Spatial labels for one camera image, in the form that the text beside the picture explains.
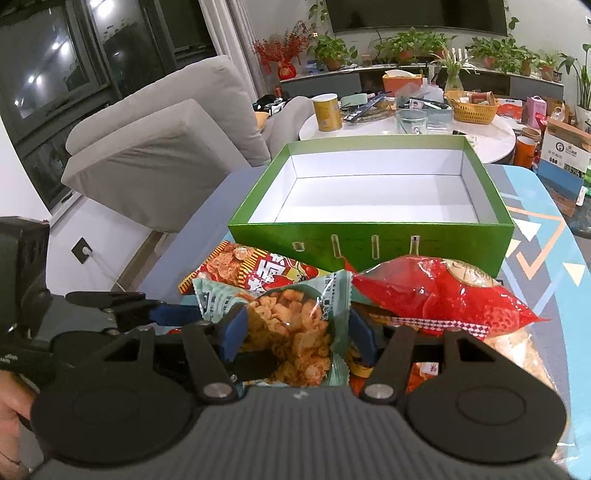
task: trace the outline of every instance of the white curtain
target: white curtain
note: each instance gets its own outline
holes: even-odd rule
[[[250,41],[247,37],[248,32],[250,32],[253,41],[254,34],[242,0],[229,0],[229,2],[226,0],[199,0],[199,4],[217,53],[230,57],[242,74],[252,101],[254,102],[261,95],[268,93],[263,91],[266,88],[259,85],[261,82],[259,75],[263,75],[264,79],[264,74],[252,51],[252,42],[247,43]]]

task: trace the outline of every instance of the tv stand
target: tv stand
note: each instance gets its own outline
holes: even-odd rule
[[[399,69],[427,75],[427,64],[382,64],[371,67],[355,67],[337,72],[303,73],[289,80],[282,80],[281,87],[291,96],[313,97],[321,93],[336,93],[339,98],[364,91],[384,89],[382,76],[386,70]],[[557,100],[564,99],[564,86],[561,83],[548,82],[538,77],[524,77],[517,74],[504,74],[496,70],[481,67],[474,68],[475,73],[460,72],[460,80],[466,90],[493,92],[495,95],[526,100],[530,96],[545,96]],[[445,87],[447,72],[442,69],[437,84]]]

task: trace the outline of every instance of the white power cable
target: white power cable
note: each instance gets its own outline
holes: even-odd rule
[[[111,275],[109,275],[105,271],[105,269],[101,266],[100,262],[98,261],[98,258],[94,256],[93,251],[89,247],[82,247],[82,253],[84,255],[88,255],[91,259],[93,259],[95,261],[96,265],[99,267],[100,272],[105,277],[107,277],[109,280],[111,280],[111,282],[114,282],[115,285],[117,285],[121,289],[121,291],[126,291],[116,279],[114,279],[113,277],[111,277]]]

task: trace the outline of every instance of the silver bolt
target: silver bolt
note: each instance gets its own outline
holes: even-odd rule
[[[203,393],[209,398],[226,398],[231,395],[233,388],[227,383],[210,383],[205,385]]]
[[[365,388],[365,394],[369,398],[385,400],[386,398],[390,398],[392,395],[394,395],[394,389],[390,387],[390,385],[374,383]]]

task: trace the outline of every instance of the gray sofa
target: gray sofa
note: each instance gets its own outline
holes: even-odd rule
[[[225,56],[144,87],[74,127],[64,185],[161,232],[178,232],[226,176],[269,162],[298,140],[312,101],[293,99],[256,126]]]

